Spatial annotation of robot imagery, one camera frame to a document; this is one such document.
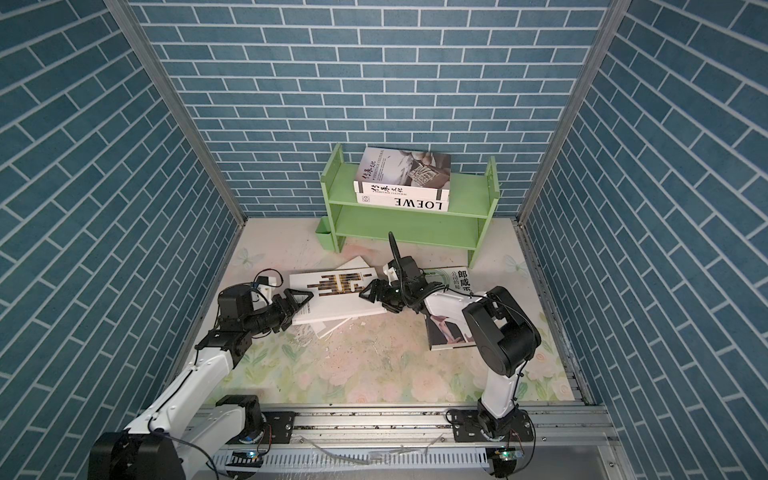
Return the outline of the white booklet with brown bars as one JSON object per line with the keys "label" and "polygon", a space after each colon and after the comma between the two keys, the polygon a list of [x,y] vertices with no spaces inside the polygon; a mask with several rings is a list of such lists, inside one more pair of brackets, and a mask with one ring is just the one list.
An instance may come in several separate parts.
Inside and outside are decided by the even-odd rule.
{"label": "white booklet with brown bars", "polygon": [[384,314],[380,303],[359,294],[378,278],[373,267],[292,274],[289,287],[313,293],[313,298],[293,318],[296,325]]}

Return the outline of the white Loewe Foundation book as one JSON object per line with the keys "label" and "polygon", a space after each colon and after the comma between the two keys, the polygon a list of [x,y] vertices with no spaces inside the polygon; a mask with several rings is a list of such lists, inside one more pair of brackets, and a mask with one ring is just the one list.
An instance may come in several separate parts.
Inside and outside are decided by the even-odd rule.
{"label": "white Loewe Foundation book", "polygon": [[357,202],[362,205],[447,212],[450,190],[355,181]]}

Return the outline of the white-backed heritage culture book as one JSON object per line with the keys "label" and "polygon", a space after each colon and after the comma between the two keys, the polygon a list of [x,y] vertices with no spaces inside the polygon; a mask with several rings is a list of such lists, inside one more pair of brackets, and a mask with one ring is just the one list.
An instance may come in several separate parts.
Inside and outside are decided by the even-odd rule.
{"label": "white-backed heritage culture book", "polygon": [[367,147],[354,179],[358,194],[384,194],[426,200],[450,195],[449,154]]}

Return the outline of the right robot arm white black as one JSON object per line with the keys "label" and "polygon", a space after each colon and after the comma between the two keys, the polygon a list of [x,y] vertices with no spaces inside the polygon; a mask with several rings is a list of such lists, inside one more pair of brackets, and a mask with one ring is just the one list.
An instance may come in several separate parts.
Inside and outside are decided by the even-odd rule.
{"label": "right robot arm white black", "polygon": [[517,402],[520,379],[541,345],[541,336],[509,291],[497,286],[474,294],[429,282],[412,257],[397,252],[385,272],[388,278],[371,281],[360,297],[392,313],[409,308],[429,320],[464,319],[488,367],[476,424],[491,440],[513,433],[514,422],[523,418]]}

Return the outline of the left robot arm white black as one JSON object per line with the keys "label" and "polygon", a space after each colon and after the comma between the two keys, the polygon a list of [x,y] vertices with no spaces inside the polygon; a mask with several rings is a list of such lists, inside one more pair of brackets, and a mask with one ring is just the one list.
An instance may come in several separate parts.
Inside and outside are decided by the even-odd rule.
{"label": "left robot arm white black", "polygon": [[254,284],[241,283],[219,293],[217,320],[195,346],[194,358],[127,426],[99,437],[89,454],[88,478],[191,479],[215,468],[214,454],[229,442],[253,457],[269,451],[272,428],[255,395],[226,396],[202,423],[190,424],[253,340],[287,330],[314,296],[287,288],[256,308],[255,291]]}

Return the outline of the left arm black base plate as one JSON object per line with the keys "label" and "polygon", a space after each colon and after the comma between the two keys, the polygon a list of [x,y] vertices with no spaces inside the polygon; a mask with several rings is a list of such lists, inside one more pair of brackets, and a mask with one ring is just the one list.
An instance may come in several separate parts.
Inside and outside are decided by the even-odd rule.
{"label": "left arm black base plate", "polygon": [[260,445],[266,448],[269,443],[272,445],[287,445],[290,443],[294,422],[297,413],[295,411],[267,411],[263,413],[263,435],[251,443],[242,443],[237,437],[233,437],[226,442],[226,445],[243,446],[254,448]]}

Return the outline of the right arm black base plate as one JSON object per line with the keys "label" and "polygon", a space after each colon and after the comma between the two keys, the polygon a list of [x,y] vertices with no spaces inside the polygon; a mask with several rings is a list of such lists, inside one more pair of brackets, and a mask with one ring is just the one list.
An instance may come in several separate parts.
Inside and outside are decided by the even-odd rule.
{"label": "right arm black base plate", "polygon": [[449,409],[444,417],[450,425],[455,442],[532,442],[534,425],[528,412],[514,408],[501,419],[484,409]]}

